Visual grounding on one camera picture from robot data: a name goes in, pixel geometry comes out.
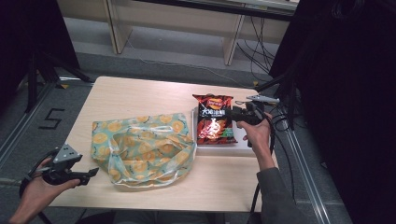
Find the chip bag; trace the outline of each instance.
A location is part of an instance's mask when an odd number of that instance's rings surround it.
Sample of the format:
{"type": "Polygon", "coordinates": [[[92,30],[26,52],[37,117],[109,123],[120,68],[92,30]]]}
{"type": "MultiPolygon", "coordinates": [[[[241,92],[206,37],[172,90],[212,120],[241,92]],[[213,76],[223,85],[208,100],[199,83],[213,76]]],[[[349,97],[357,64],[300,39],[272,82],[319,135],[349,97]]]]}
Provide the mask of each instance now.
{"type": "Polygon", "coordinates": [[[232,96],[196,95],[198,100],[197,144],[237,143],[233,136],[233,121],[225,115],[225,109],[231,109],[232,96]]]}
{"type": "Polygon", "coordinates": [[[113,184],[165,186],[191,169],[196,144],[188,133],[184,114],[96,121],[91,156],[113,184]]]}

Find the floral plastic bag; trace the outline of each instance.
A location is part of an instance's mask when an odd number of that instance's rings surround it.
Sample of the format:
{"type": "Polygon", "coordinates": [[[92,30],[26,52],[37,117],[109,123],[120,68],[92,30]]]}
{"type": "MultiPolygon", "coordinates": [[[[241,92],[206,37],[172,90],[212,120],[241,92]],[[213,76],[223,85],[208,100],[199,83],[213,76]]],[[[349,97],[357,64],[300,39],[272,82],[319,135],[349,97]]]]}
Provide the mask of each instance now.
{"type": "Polygon", "coordinates": [[[92,125],[92,158],[116,185],[169,185],[191,169],[195,149],[183,114],[96,121],[92,125]]]}

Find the gray sleeve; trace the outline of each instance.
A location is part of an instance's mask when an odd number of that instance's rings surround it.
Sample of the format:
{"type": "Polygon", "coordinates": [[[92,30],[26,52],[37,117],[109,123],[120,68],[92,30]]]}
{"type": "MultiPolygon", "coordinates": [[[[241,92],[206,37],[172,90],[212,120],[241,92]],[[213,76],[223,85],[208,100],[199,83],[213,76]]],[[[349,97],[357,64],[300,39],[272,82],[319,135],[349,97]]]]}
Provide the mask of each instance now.
{"type": "Polygon", "coordinates": [[[262,192],[262,223],[307,223],[285,187],[277,168],[257,173],[262,192]]]}

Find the wooden table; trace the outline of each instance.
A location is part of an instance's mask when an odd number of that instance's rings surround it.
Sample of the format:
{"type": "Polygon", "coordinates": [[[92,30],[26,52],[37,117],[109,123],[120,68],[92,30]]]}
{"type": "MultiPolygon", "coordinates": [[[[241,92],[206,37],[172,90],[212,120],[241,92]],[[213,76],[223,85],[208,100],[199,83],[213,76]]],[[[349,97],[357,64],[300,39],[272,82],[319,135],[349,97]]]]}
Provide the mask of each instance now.
{"type": "MultiPolygon", "coordinates": [[[[191,125],[191,110],[198,104],[193,93],[231,95],[233,104],[257,94],[247,89],[99,77],[66,140],[83,155],[73,171],[87,172],[97,167],[90,155],[93,121],[182,112],[191,125]]],[[[113,185],[101,169],[87,186],[67,190],[51,206],[247,212],[258,171],[254,157],[197,155],[190,173],[170,186],[129,189],[113,185]]],[[[259,199],[257,211],[261,204],[259,199]]]]}

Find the gray carpet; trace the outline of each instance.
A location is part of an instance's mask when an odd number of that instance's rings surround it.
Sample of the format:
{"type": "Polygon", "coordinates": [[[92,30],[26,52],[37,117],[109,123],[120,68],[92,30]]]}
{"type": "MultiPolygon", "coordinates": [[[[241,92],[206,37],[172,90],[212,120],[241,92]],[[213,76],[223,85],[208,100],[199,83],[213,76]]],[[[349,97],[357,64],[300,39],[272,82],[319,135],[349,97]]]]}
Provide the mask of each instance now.
{"type": "MultiPolygon", "coordinates": [[[[251,86],[257,80],[249,72],[212,69],[216,73],[225,75],[231,79],[219,77],[203,69],[186,66],[163,66],[158,64],[147,64],[135,59],[124,59],[117,57],[107,57],[79,53],[78,60],[81,69],[87,75],[95,79],[101,75],[116,77],[133,77],[152,80],[166,80],[186,83],[198,83],[206,85],[220,85],[230,87],[251,86]]],[[[67,75],[63,70],[59,70],[61,75],[67,75]]],[[[29,171],[34,163],[44,155],[45,152],[61,146],[70,132],[78,112],[84,104],[91,87],[79,85],[79,81],[74,82],[67,89],[53,89],[39,108],[34,119],[30,123],[26,133],[17,144],[13,152],[9,155],[5,164],[0,168],[0,223],[6,222],[18,205],[17,181],[29,171]],[[52,111],[51,117],[60,119],[56,129],[42,129],[40,127],[53,127],[56,121],[45,120],[51,109],[62,109],[63,111],[52,111]]],[[[19,91],[7,111],[1,115],[2,123],[0,129],[0,144],[6,140],[12,127],[18,122],[25,108],[27,97],[26,87],[19,91]]],[[[332,223],[351,223],[347,211],[342,204],[332,178],[324,167],[320,165],[320,155],[314,140],[304,124],[304,118],[299,117],[296,121],[296,133],[299,137],[301,148],[304,150],[305,159],[309,165],[310,172],[315,179],[318,190],[326,204],[330,221],[332,223]]],[[[290,157],[291,169],[294,178],[295,200],[298,207],[305,213],[310,223],[318,223],[314,209],[306,192],[304,182],[296,165],[296,160],[290,151],[288,140],[284,133],[279,133],[283,144],[286,147],[285,153],[281,145],[276,143],[276,155],[281,174],[286,186],[291,191],[291,176],[287,155],[290,157]]],[[[88,209],[85,216],[95,214],[102,210],[88,209]]],[[[47,208],[45,213],[53,223],[73,223],[83,212],[83,208],[47,208]]],[[[247,214],[232,213],[226,214],[226,222],[232,224],[242,224],[246,222],[247,214]]],[[[33,223],[42,223],[35,219],[33,223]]]]}

